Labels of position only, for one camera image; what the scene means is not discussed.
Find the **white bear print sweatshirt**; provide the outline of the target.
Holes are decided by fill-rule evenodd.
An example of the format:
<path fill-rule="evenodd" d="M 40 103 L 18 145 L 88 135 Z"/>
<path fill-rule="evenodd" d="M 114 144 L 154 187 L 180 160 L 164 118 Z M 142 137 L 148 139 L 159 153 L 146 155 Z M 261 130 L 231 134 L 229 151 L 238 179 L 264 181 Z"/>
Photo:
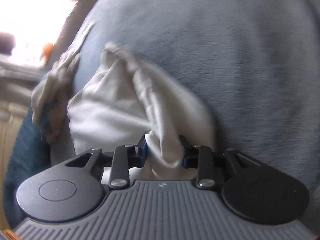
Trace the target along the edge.
<path fill-rule="evenodd" d="M 154 63 L 107 44 L 95 75 L 67 103 L 52 161 L 58 164 L 93 147 L 112 152 L 144 138 L 148 157 L 143 168 L 130 169 L 131 180 L 191 179 L 196 172 L 182 167 L 180 136 L 214 150 L 209 109 Z"/>

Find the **blue duvet roll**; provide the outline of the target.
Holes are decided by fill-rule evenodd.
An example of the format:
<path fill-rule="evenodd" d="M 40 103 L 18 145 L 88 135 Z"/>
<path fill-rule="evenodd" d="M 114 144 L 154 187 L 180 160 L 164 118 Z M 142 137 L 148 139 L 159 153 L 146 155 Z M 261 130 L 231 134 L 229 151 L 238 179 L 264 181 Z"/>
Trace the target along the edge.
<path fill-rule="evenodd" d="M 49 167 L 50 146 L 41 130 L 33 124 L 32 110 L 28 109 L 17 134 L 3 183 L 4 214 L 11 228 L 25 219 L 16 200 L 18 187 L 26 179 Z"/>

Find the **cream fleece garment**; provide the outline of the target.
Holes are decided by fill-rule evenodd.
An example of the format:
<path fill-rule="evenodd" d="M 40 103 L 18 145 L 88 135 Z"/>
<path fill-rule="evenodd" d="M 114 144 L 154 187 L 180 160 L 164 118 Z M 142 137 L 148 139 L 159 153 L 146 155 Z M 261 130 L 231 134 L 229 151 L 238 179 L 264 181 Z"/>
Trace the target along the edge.
<path fill-rule="evenodd" d="M 67 51 L 56 61 L 44 79 L 31 95 L 32 122 L 39 124 L 45 105 L 54 100 L 63 85 L 70 85 L 76 74 L 80 56 L 78 52 Z"/>

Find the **grey bed sheet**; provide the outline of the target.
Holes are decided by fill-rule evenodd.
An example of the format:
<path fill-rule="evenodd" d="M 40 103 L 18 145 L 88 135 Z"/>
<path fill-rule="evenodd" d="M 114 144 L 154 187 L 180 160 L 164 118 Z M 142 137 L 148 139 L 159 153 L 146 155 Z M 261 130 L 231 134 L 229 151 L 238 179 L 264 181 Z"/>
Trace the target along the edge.
<path fill-rule="evenodd" d="M 107 42 L 143 55 L 212 110 L 219 148 L 306 185 L 319 233 L 319 0 L 98 0 L 87 20 L 75 91 Z"/>

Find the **white cloth strip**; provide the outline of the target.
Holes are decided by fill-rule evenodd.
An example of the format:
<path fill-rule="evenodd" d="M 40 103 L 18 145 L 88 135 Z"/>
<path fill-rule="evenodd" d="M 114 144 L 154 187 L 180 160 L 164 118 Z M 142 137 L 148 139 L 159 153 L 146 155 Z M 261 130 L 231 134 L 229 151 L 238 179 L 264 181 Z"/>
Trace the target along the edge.
<path fill-rule="evenodd" d="M 85 26 L 84 29 L 80 30 L 76 34 L 74 41 L 72 42 L 72 44 L 69 46 L 67 50 L 68 55 L 76 55 L 80 51 L 82 45 L 84 44 L 85 39 L 89 35 L 94 25 L 95 25 L 95 22 L 91 21 Z"/>

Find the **cream carved headboard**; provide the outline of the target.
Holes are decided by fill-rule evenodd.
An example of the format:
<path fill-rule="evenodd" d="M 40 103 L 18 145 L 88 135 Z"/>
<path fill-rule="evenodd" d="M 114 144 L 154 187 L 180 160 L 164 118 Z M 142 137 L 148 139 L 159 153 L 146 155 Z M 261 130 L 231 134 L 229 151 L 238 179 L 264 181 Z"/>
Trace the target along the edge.
<path fill-rule="evenodd" d="M 17 133 L 27 113 L 27 107 L 1 101 L 1 126 L 0 126 L 0 158 L 1 158 L 1 229 L 9 227 L 3 207 L 3 183 L 7 171 L 8 161 L 14 148 Z"/>

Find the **orange object on windowsill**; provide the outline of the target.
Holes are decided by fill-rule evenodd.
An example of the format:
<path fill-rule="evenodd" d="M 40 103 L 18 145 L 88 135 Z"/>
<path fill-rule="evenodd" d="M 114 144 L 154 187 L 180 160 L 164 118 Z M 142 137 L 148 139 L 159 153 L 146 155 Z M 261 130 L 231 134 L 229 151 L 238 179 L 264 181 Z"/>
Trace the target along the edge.
<path fill-rule="evenodd" d="M 44 45 L 43 49 L 42 49 L 42 54 L 41 54 L 41 58 L 48 61 L 52 51 L 54 48 L 54 44 L 53 43 L 47 43 Z"/>

